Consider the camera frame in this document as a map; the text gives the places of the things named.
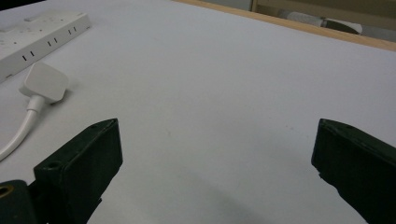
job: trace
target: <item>white table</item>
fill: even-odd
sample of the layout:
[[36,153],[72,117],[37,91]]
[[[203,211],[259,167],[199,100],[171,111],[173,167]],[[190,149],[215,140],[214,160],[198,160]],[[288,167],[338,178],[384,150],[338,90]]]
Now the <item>white table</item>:
[[[396,146],[395,52],[165,0],[49,0],[0,21],[47,8],[87,12],[92,28],[42,60],[68,92],[0,182],[32,182],[50,153],[118,118],[124,164],[90,223],[365,223],[311,153],[320,118]],[[0,84],[0,145],[24,117],[26,75]]]

